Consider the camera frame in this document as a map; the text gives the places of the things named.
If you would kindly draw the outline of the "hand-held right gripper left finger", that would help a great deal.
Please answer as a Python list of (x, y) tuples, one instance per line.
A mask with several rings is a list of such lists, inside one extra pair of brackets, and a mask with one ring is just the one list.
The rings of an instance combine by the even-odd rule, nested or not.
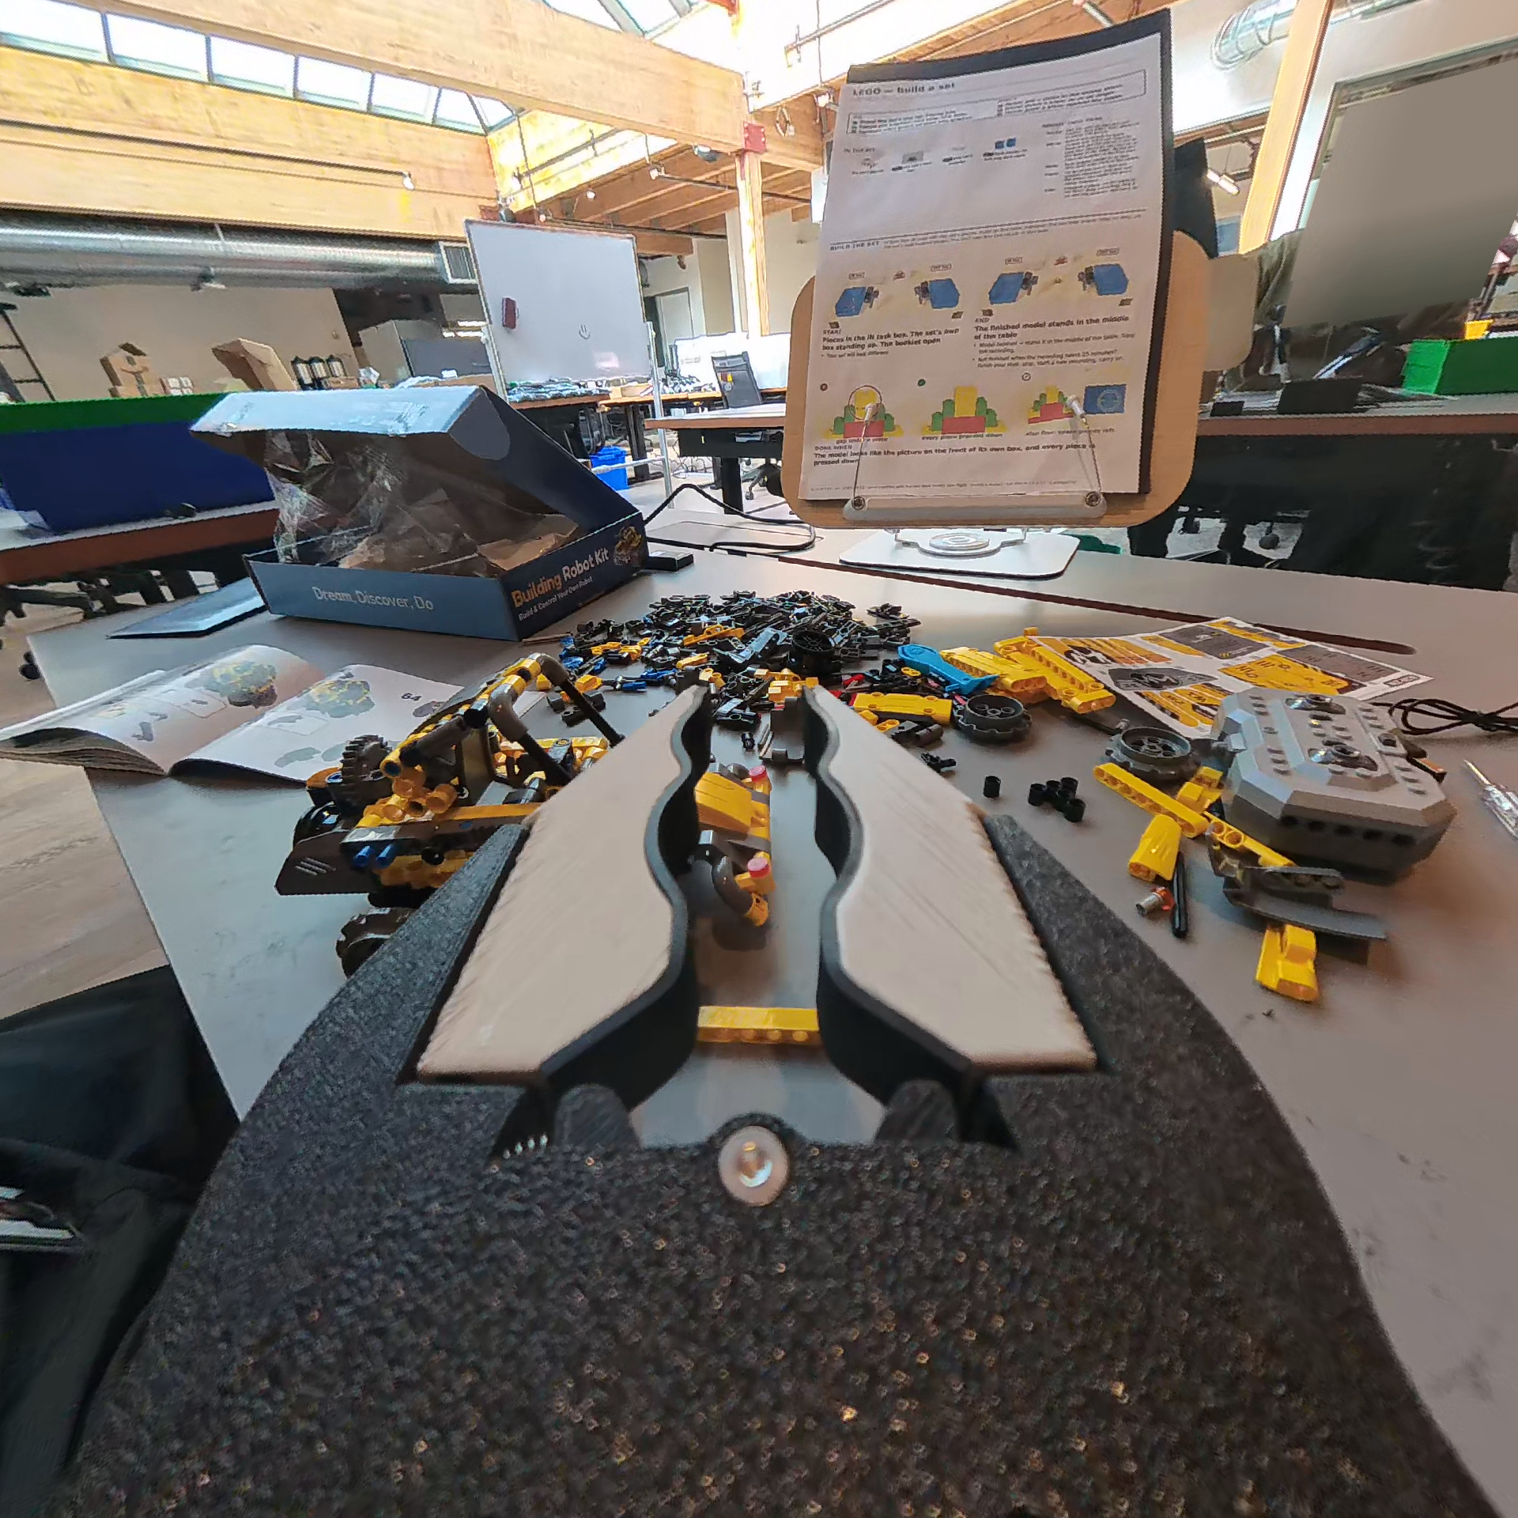
[(536, 815), (415, 1063), (431, 1085), (635, 1109), (694, 1050), (697, 987), (680, 878), (711, 759), (705, 688), (673, 699)]

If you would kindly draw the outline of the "yellow brick toy car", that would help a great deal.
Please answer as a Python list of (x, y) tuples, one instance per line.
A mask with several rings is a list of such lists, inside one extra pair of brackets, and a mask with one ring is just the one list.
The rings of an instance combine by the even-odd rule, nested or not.
[(351, 739), (308, 780), (275, 891), (365, 897), (335, 940), (344, 978), (501, 829), (528, 826), (623, 742), (591, 683), (550, 655), (517, 660), (401, 739)]

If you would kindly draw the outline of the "long yellow brick beam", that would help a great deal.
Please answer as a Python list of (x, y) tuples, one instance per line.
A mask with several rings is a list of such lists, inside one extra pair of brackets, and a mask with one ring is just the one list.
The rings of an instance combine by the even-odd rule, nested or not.
[(819, 1049), (822, 1033), (814, 1008), (703, 1004), (695, 1017), (702, 1046)]

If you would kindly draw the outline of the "yellow angled brick beam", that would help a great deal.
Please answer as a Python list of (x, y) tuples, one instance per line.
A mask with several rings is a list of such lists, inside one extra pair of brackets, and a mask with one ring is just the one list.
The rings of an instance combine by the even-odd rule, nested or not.
[(1100, 764), (1092, 769), (1092, 778), (1146, 815), (1170, 819), (1189, 840), (1208, 835), (1211, 826), (1217, 823), (1211, 813), (1181, 804), (1119, 766)]

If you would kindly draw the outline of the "grey toy wheel hub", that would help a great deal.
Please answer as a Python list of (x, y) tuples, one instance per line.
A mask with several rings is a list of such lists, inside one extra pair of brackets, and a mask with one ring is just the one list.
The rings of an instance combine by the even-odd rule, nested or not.
[(1106, 759), (1152, 788), (1179, 788), (1200, 769), (1198, 750), (1167, 728), (1124, 726), (1110, 736)]

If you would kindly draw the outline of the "bundle of yellow beams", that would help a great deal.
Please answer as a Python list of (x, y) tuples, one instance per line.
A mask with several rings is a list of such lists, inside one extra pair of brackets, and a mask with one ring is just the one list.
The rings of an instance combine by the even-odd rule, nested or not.
[(1102, 682), (1031, 634), (1002, 639), (993, 652), (958, 647), (944, 649), (939, 657), (961, 674), (989, 677), (993, 690), (1023, 706), (1050, 701), (1073, 715), (1089, 715), (1110, 710), (1118, 699)]

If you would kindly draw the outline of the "pile of small brick parts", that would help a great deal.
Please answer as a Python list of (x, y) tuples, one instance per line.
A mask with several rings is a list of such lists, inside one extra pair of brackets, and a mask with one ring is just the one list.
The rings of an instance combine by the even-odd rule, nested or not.
[(765, 737), (771, 763), (797, 764), (800, 739), (789, 728), (811, 690), (830, 691), (906, 750), (934, 750), (956, 731), (961, 698), (896, 657), (915, 644), (917, 628), (895, 603), (858, 612), (820, 592), (668, 595), (637, 617), (578, 623), (559, 639), (558, 657), (588, 695), (698, 683), (714, 696), (719, 728), (748, 750)]

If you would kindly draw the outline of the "blue cardboard kit box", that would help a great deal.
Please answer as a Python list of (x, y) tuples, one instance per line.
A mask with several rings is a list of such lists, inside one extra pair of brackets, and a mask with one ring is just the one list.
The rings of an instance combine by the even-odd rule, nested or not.
[(637, 508), (491, 389), (227, 394), (192, 424), (192, 434), (210, 446), (256, 464), (268, 484), (260, 443), (276, 430), (441, 440), (581, 530), (578, 540), (493, 577), (284, 565), (276, 560), (273, 540), (270, 551), (253, 555), (246, 565), (267, 609), (276, 615), (521, 641), (643, 570), (648, 549)]

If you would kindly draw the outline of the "open instruction booklet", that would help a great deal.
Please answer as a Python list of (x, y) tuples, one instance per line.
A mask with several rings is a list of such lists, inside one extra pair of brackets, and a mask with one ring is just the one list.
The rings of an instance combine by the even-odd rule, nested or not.
[(148, 777), (219, 766), (302, 785), (352, 739), (403, 739), (457, 695), (450, 682), (362, 663), (321, 674), (294, 653), (249, 645), (9, 726), (1, 755)]

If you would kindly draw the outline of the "grey brick battery box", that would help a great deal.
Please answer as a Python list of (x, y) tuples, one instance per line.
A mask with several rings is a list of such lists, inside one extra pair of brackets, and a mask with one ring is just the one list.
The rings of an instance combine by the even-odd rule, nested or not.
[(1394, 881), (1456, 815), (1391, 718), (1344, 695), (1231, 693), (1212, 744), (1225, 759), (1223, 819), (1295, 864)]

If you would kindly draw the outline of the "clear plastic bags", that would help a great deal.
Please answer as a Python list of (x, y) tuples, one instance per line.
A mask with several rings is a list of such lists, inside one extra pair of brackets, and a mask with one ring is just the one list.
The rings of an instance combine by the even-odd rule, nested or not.
[(283, 565), (493, 577), (583, 533), (439, 438), (278, 429), (260, 464)]

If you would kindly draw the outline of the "dark blue flat folder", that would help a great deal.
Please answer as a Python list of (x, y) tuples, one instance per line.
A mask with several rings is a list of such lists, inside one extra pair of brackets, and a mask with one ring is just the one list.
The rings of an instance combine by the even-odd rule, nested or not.
[(156, 614), (107, 633), (109, 639), (192, 639), (230, 628), (265, 611), (253, 579), (237, 579), (216, 590), (183, 598)]

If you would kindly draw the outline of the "green storage bin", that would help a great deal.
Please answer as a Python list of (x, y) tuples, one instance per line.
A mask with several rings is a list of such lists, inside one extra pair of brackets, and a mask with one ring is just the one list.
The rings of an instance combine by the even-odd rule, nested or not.
[(1421, 339), (1407, 347), (1401, 389), (1434, 397), (1516, 394), (1516, 336)]

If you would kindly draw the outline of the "large grey board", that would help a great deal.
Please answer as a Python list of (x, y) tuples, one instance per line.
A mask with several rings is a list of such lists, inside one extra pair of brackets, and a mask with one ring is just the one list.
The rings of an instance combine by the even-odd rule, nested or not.
[(1299, 233), (1287, 328), (1469, 302), (1516, 214), (1516, 60), (1348, 106)]

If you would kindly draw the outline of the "silver ventilation duct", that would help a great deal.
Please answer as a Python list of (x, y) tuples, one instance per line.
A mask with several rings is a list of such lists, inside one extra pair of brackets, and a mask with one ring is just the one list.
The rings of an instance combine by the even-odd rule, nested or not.
[(474, 290), (464, 239), (349, 236), (219, 223), (1, 212), (4, 285)]

